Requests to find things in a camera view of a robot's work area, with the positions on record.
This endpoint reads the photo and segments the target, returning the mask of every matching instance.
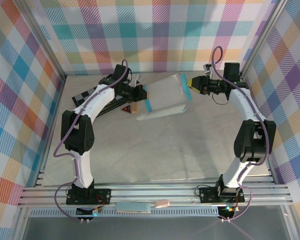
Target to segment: checkerboard pattern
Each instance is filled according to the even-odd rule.
[[[13,0],[0,0],[0,240],[35,177],[61,85]]]
[[[300,219],[300,0],[289,0],[248,73],[252,95],[277,124],[271,161]]]
[[[242,62],[275,1],[41,0],[40,9],[28,3],[64,71],[86,75],[110,74],[123,58],[134,73],[202,70],[218,45],[223,61]]]

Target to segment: white table surface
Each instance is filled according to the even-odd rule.
[[[143,73],[139,81],[147,84],[176,73]],[[190,79],[204,73],[185,74]],[[71,97],[95,87],[102,77],[68,76],[45,166],[44,186],[61,185],[74,179],[73,160],[68,156],[53,157],[60,142],[62,113],[75,108]],[[231,103],[217,105],[211,96],[192,90],[191,95],[193,101],[180,114],[138,121],[136,118],[145,109],[141,101],[138,103],[141,111],[136,114],[117,108],[98,117],[93,123],[95,140],[90,153],[94,182],[218,178],[223,174],[235,156],[233,145],[242,120]],[[223,103],[226,100],[222,94],[215,99]],[[59,153],[65,152],[62,146]],[[263,165],[252,169],[249,175],[267,173]]]

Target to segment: plaid backdrop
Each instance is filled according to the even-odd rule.
[[[271,160],[300,219],[300,0],[289,0],[248,83],[261,112],[277,124]]]
[[[68,74],[202,70],[247,58],[276,0],[27,0]]]
[[[0,240],[34,180],[61,84],[13,0],[0,0]]]

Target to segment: pink eraser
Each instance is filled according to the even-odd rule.
[[[169,207],[169,205],[170,205],[170,201],[166,200],[166,199],[164,199],[164,200],[158,200],[158,201],[154,202],[154,206],[156,208],[166,208],[166,207]]]

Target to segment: blue tape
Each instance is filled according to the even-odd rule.
[[[181,73],[180,76],[181,76],[182,87],[185,92],[185,95],[188,98],[188,101],[192,101],[191,93],[190,93],[189,87],[187,85],[186,75],[184,73]]]
[[[146,110],[147,110],[148,112],[151,112],[151,111],[152,111],[152,107],[151,107],[151,104],[150,104],[149,99],[144,100],[144,103],[145,103],[145,108],[146,108]]]

